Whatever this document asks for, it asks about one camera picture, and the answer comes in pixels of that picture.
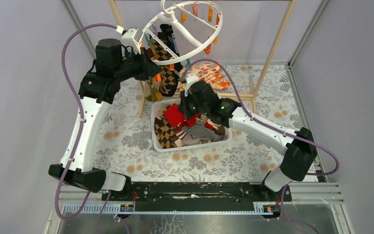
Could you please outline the red sock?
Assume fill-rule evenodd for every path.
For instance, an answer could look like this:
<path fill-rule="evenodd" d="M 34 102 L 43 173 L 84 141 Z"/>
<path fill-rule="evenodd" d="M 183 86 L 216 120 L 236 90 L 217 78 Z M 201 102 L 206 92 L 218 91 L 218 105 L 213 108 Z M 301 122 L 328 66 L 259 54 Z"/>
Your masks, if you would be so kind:
<path fill-rule="evenodd" d="M 173 103 L 167 110 L 163 112 L 164 117 L 170 123 L 172 127 L 192 127 L 196 123 L 196 118 L 200 116 L 200 114 L 196 114 L 193 117 L 187 118 L 181 113 L 179 110 L 179 105 Z"/>

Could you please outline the white round clip hanger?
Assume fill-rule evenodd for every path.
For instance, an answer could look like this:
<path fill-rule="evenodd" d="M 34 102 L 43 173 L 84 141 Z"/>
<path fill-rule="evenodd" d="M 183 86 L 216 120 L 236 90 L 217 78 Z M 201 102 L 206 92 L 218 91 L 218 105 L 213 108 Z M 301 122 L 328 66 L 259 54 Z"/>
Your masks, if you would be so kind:
<path fill-rule="evenodd" d="M 162 45 L 162 47 L 170 54 L 169 59 L 164 61 L 156 60 L 155 63 L 157 65 L 175 64 L 190 59 L 200 52 L 207 53 L 209 48 L 211 48 L 211 45 L 215 43 L 215 40 L 222 29 L 224 19 L 221 8 L 216 3 L 207 0 L 189 0 L 181 3 L 174 3 L 170 7 L 166 7 L 165 4 L 166 2 L 164 0 L 160 1 L 161 12 L 154 16 L 142 29 L 143 35 L 147 34 L 153 39 L 157 40 Z M 209 20 L 199 17 L 197 9 L 191 11 L 188 11 L 186 9 L 187 6 L 198 7 L 199 5 L 207 5 L 213 12 L 217 12 L 217 14 L 213 14 L 213 17 L 215 18 L 214 25 L 212 25 Z M 194 22 L 205 26 L 210 30 L 212 34 L 208 36 L 208 39 L 206 41 L 200 42 L 191 34 L 191 32 L 187 28 L 184 27 L 181 18 L 176 17 L 176 10 L 180 11 L 183 15 L 193 18 Z M 152 32 L 152 26 L 157 20 L 161 21 L 164 24 L 170 24 L 173 29 L 178 31 L 178 33 L 181 34 L 188 41 L 188 43 L 190 43 L 194 47 L 194 49 L 186 54 L 177 56 Z"/>

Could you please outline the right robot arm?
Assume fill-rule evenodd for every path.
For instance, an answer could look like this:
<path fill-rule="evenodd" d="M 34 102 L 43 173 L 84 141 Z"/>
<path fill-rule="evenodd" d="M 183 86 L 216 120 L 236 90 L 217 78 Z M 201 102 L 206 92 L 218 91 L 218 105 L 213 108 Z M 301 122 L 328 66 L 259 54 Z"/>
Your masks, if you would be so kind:
<path fill-rule="evenodd" d="M 181 93 L 180 111 L 186 117 L 196 114 L 207 116 L 215 124 L 251 135 L 283 155 L 280 165 L 262 181 L 260 194 L 271 201 L 283 186 L 305 179 L 316 157 L 316 148 L 307 142 L 311 132 L 285 129 L 248 111 L 243 104 L 219 97 L 202 80 L 187 81 Z"/>

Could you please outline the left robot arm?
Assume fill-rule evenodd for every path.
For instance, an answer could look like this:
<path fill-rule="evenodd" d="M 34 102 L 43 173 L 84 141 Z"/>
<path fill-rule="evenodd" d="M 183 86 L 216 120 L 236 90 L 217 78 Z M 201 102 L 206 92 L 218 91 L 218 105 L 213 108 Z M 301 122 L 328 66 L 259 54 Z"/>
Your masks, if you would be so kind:
<path fill-rule="evenodd" d="M 130 177 L 94 167 L 96 140 L 102 121 L 119 92 L 121 83 L 135 78 L 147 80 L 161 72 L 142 42 L 124 45 L 117 39 L 102 39 L 91 69 L 80 83 L 78 113 L 69 145 L 60 163 L 48 174 L 65 184 L 97 193 L 112 190 L 119 200 L 131 196 Z"/>

